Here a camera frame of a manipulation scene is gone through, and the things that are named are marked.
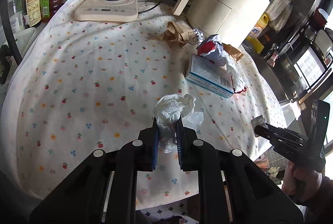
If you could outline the person's right hand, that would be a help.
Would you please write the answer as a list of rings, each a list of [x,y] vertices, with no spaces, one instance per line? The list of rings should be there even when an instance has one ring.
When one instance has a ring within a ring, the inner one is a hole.
[[[308,168],[297,167],[291,161],[285,168],[282,191],[293,196],[296,202],[303,203],[318,192],[322,183],[322,174]]]

